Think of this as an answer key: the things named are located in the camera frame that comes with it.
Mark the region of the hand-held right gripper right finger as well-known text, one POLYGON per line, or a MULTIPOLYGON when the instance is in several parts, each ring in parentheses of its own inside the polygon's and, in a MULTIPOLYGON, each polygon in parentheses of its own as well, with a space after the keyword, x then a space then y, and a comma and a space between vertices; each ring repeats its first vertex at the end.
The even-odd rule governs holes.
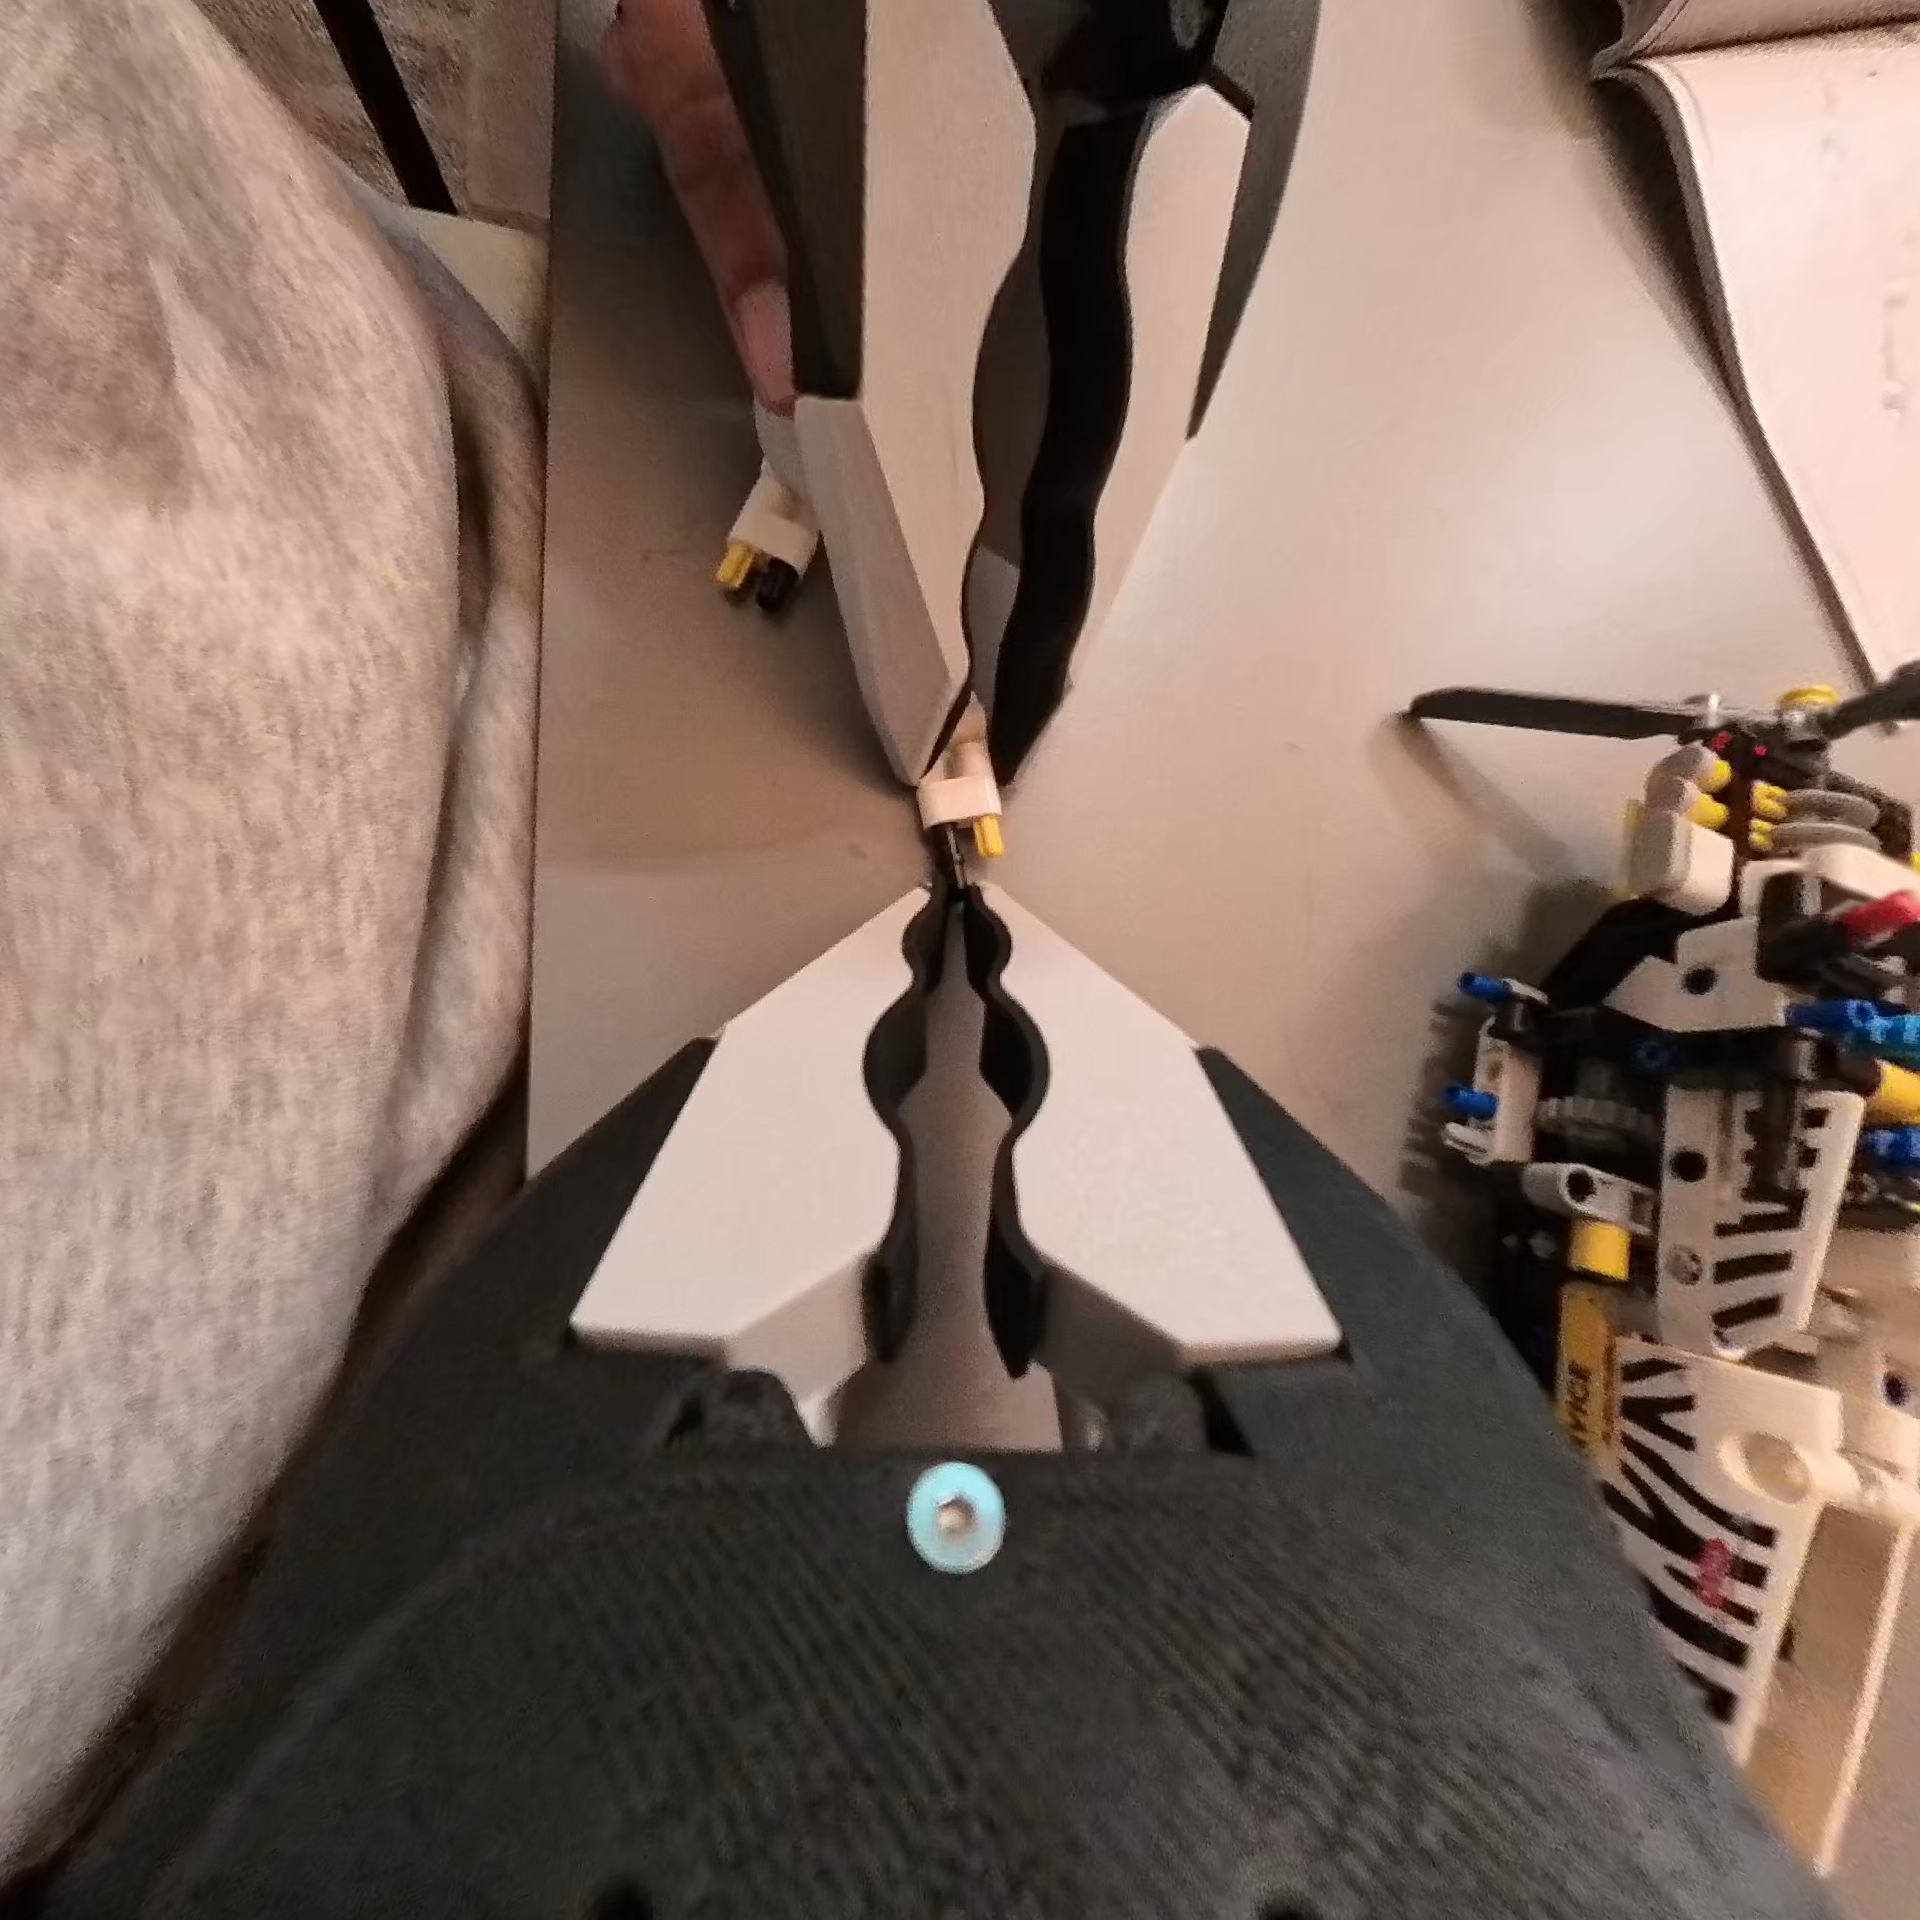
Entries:
POLYGON ((964 890, 1007 1113, 983 1295, 1011 1376, 1322 1360, 1339 1325, 1200 1047, 994 884, 964 890))

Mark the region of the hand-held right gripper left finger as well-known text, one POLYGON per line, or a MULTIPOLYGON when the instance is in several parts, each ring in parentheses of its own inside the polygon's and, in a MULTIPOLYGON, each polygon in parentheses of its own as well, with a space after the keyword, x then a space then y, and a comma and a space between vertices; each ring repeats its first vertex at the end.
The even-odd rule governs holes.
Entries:
POLYGON ((583 1344, 728 1368, 898 1352, 919 1289, 906 1102, 944 936, 944 887, 914 887, 723 1026, 574 1308, 583 1344))

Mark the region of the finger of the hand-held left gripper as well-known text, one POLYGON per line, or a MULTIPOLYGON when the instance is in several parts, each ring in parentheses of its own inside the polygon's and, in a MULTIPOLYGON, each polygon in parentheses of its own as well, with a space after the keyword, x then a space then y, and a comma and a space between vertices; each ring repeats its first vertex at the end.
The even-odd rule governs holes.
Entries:
POLYGON ((1191 436, 1251 122, 1208 81, 1067 127, 1041 201, 1046 412, 990 748, 1016 782, 1114 613, 1191 436))
POLYGON ((849 399, 801 398, 795 425, 858 687, 914 785, 971 700, 977 370, 1038 121, 990 5, 870 5, 864 54, 860 372, 849 399))

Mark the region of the white lego connector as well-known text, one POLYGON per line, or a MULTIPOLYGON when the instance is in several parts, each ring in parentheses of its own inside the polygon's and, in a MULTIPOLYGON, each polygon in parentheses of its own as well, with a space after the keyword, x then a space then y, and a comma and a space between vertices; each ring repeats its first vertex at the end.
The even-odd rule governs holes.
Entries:
POLYGON ((971 826, 1002 816, 993 752, 983 733, 956 735, 918 783, 919 821, 927 832, 971 826))

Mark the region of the lego instruction booklet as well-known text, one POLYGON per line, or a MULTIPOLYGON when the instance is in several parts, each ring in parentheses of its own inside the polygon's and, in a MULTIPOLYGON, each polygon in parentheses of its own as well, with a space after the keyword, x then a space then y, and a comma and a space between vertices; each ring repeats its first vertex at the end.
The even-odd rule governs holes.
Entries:
POLYGON ((1919 5, 1624 1, 1735 405, 1858 663, 1919 648, 1919 5))

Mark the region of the white lego sub-assembly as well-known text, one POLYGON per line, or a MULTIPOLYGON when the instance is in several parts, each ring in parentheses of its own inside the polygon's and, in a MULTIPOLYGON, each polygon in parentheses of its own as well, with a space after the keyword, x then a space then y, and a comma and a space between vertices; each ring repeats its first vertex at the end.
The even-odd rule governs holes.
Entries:
POLYGON ((820 525, 802 487, 762 453, 760 470, 731 521, 714 568, 730 604, 783 616, 820 552, 820 525))

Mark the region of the lego plane model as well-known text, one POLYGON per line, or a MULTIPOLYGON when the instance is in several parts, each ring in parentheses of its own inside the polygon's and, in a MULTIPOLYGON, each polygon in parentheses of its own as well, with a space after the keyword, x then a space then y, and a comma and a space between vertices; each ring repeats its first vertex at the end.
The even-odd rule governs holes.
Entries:
POLYGON ((1652 1634, 1793 1849, 1840 1864, 1916 1582, 1916 816, 1839 768, 1855 696, 1434 687, 1410 721, 1666 740, 1624 895, 1551 970, 1465 974, 1446 1143, 1490 1290, 1652 1634))

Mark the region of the person's left hand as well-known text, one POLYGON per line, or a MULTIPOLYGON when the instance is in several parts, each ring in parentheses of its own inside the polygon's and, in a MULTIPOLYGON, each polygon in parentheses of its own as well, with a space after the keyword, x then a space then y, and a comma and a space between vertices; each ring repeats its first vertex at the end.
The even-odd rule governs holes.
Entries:
POLYGON ((657 144, 752 394, 770 413, 792 416, 799 388, 785 240, 705 5, 615 5, 603 69, 657 144))

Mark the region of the black office chair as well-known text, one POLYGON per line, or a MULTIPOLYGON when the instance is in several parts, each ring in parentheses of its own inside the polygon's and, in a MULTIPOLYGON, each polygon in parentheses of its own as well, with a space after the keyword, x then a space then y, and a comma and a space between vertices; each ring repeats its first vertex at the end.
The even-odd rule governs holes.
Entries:
POLYGON ((457 215, 436 149, 371 1, 313 1, 376 141, 411 208, 457 215))

